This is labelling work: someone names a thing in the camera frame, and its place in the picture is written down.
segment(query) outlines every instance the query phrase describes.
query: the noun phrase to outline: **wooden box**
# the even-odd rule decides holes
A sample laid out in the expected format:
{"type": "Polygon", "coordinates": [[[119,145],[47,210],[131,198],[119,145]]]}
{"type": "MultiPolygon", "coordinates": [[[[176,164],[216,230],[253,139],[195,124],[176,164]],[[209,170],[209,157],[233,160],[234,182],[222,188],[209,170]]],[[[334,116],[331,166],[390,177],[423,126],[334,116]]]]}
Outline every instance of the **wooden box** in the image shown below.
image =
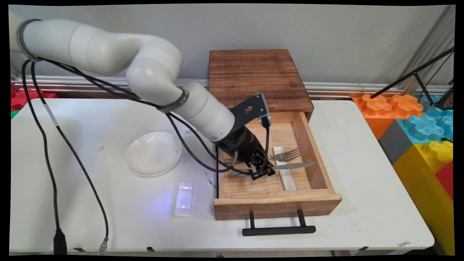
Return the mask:
{"type": "MultiPolygon", "coordinates": [[[[248,219],[250,211],[255,218],[271,218],[297,216],[298,209],[306,216],[328,215],[335,209],[342,197],[332,187],[309,128],[313,104],[288,50],[211,51],[209,90],[228,108],[262,92],[272,117],[269,155],[276,146],[284,151],[300,148],[302,155],[289,163],[316,162],[290,171],[296,190],[284,189],[279,171],[256,180],[232,176],[231,171],[219,173],[216,220],[248,219]]],[[[265,146],[266,130],[258,120],[246,126],[265,146]]],[[[226,158],[230,157],[219,151],[219,159],[226,158]]]]}

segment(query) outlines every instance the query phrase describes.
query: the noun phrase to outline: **black ring band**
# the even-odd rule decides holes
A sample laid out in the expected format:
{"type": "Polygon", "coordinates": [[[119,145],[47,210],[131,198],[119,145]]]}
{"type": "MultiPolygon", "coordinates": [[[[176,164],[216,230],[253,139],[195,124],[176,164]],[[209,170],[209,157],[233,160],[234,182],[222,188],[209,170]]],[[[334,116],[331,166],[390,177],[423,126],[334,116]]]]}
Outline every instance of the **black ring band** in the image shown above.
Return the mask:
{"type": "Polygon", "coordinates": [[[158,107],[158,110],[161,111],[162,113],[168,113],[170,111],[173,111],[177,108],[179,108],[181,105],[183,105],[189,96],[189,93],[187,90],[181,89],[182,90],[182,95],[173,103],[170,103],[166,106],[160,106],[158,107]]]}
{"type": "Polygon", "coordinates": [[[31,60],[32,62],[40,62],[41,59],[39,59],[37,56],[33,55],[26,47],[26,44],[24,42],[24,29],[26,28],[26,26],[32,22],[35,22],[35,21],[42,21],[40,19],[31,19],[31,20],[27,20],[25,21],[24,23],[22,23],[19,27],[18,27],[18,31],[16,32],[16,42],[18,43],[18,46],[20,48],[20,50],[23,52],[24,55],[26,55],[26,57],[31,60]]]}

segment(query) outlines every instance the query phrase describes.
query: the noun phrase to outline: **fork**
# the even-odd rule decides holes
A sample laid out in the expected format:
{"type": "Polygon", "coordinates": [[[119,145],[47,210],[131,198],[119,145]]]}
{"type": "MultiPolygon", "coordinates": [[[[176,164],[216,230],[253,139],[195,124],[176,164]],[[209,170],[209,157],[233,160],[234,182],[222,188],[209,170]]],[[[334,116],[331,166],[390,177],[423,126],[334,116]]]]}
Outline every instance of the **fork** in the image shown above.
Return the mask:
{"type": "MultiPolygon", "coordinates": [[[[297,149],[294,149],[294,150],[279,153],[279,154],[274,155],[274,156],[268,156],[267,158],[272,158],[272,159],[275,159],[275,160],[278,160],[278,161],[281,161],[281,162],[287,162],[287,161],[290,161],[292,159],[295,159],[295,158],[299,157],[300,155],[301,155],[300,149],[297,148],[297,149]]],[[[224,160],[224,163],[230,165],[232,163],[232,159],[226,159],[226,160],[224,160]]]]}

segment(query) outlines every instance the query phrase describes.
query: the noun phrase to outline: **wooden lid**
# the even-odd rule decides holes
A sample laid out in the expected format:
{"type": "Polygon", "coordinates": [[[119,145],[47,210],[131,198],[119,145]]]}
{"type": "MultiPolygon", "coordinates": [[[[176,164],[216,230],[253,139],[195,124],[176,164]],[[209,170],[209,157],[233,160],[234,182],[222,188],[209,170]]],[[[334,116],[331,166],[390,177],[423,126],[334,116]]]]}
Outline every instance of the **wooden lid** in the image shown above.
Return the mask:
{"type": "Polygon", "coordinates": [[[287,49],[210,51],[209,91],[229,109],[257,92],[273,112],[314,109],[287,49]]]}

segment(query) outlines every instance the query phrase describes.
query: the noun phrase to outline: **white bowl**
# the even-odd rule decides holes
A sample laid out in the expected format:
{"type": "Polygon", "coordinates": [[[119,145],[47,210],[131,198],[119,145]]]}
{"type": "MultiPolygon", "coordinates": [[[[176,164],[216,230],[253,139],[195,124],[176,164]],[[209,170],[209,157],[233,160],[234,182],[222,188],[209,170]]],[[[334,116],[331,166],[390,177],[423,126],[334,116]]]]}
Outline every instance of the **white bowl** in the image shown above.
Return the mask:
{"type": "Polygon", "coordinates": [[[151,132],[136,139],[126,151],[126,164],[140,176],[157,176],[172,169],[182,155],[179,138],[167,132],[151,132]]]}

